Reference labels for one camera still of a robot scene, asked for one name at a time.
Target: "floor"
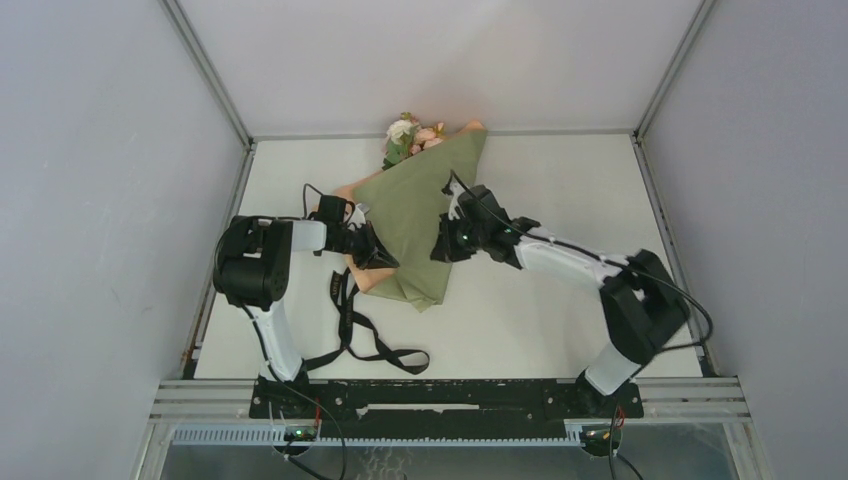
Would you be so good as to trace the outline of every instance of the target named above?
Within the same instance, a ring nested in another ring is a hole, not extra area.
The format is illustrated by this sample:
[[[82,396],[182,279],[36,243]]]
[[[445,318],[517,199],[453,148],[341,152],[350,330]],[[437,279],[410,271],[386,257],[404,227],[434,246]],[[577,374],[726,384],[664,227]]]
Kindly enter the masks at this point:
[[[354,182],[381,165],[379,139],[266,141],[258,145],[242,214],[300,215],[301,185],[324,191]],[[485,183],[512,216],[529,216],[561,237],[613,253],[641,248],[663,254],[636,158],[626,135],[491,136],[477,183]],[[295,254],[286,312],[300,353],[338,347],[338,314],[327,285],[340,256]],[[422,348],[430,368],[416,378],[577,376],[608,342],[597,291],[512,269],[479,254],[454,265],[445,302],[418,313],[411,306],[361,295],[356,309],[394,348]],[[254,378],[255,334],[243,312],[218,298],[196,378]],[[673,343],[691,341],[682,329]],[[368,354],[367,331],[353,346]],[[647,377],[700,376],[692,350],[658,357]],[[345,354],[312,378],[410,378],[383,362]]]

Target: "pink flower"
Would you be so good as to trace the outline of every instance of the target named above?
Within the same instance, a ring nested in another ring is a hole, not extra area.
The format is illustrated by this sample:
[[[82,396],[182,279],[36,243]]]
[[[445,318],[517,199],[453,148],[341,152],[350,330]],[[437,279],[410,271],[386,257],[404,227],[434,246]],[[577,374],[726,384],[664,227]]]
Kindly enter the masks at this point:
[[[415,143],[418,145],[434,138],[436,138],[436,132],[432,128],[422,128],[415,133]]]
[[[438,138],[438,137],[436,137],[432,140],[427,140],[426,142],[424,142],[424,150],[427,150],[428,148],[435,147],[436,145],[442,143],[443,141],[444,141],[443,138]]]

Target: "white wall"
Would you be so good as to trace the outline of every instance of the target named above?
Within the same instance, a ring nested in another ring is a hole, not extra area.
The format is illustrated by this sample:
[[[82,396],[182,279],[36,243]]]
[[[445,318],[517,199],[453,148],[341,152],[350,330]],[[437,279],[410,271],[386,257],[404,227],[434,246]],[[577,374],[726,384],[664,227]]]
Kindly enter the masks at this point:
[[[254,135],[630,129],[699,0],[183,0]]]
[[[719,2],[647,141],[781,480],[845,478],[848,5]]]
[[[241,147],[157,2],[0,3],[0,474],[127,478]]]

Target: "flower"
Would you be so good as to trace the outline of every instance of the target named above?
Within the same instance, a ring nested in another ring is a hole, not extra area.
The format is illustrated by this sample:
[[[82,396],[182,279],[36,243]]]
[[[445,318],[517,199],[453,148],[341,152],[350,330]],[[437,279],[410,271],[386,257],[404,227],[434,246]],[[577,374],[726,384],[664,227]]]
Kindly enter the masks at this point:
[[[444,141],[445,141],[444,138],[439,138],[439,137],[436,137],[432,140],[427,140],[426,142],[424,142],[424,150],[427,150],[428,148],[431,148],[431,147],[435,147],[436,145],[438,145],[438,144],[440,144]]]
[[[409,120],[398,120],[395,123],[389,125],[389,130],[386,132],[386,135],[389,137],[389,140],[392,141],[395,145],[400,145],[400,138],[404,135],[409,134],[412,131],[412,127],[415,125]]]
[[[420,145],[427,140],[436,138],[436,132],[432,128],[422,128],[415,133],[415,144]]]

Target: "folded fabric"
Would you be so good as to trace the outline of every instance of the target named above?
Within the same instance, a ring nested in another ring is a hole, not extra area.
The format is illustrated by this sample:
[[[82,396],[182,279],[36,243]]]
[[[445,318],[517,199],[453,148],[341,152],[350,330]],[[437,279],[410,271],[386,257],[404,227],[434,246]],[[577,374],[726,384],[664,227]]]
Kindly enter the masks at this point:
[[[439,234],[439,215],[450,204],[442,189],[454,170],[467,184],[477,177],[477,164],[488,132],[465,129],[353,189],[357,203],[386,249],[400,262],[394,275],[368,290],[369,295],[411,303],[419,311],[445,298],[451,266],[430,260]]]

